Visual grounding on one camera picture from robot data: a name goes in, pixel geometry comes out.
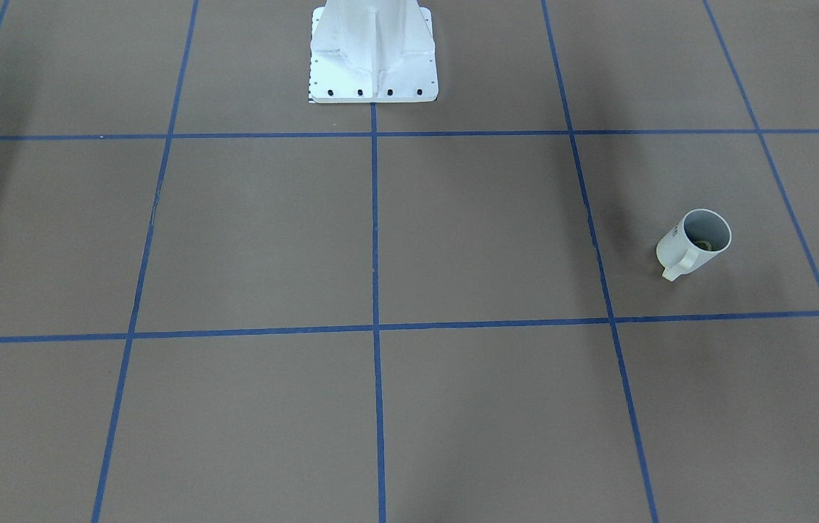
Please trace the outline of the white ribbed HOME mug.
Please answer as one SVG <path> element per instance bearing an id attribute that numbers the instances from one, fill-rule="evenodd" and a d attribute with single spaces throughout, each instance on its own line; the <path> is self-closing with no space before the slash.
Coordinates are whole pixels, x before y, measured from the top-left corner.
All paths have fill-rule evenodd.
<path id="1" fill-rule="evenodd" d="M 711 242 L 714 250 L 701 251 L 693 244 L 698 240 Z M 656 258 L 663 268 L 662 277 L 674 282 L 679 277 L 698 270 L 726 251 L 732 240 L 730 225 L 717 212 L 707 208 L 686 212 L 656 245 Z"/>

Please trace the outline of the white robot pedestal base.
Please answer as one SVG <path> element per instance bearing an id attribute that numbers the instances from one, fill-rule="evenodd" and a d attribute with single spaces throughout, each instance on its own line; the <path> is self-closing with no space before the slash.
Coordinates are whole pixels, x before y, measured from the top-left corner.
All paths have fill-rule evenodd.
<path id="1" fill-rule="evenodd" d="M 311 16 L 308 102 L 439 98 L 432 13 L 416 1 L 327 1 Z"/>

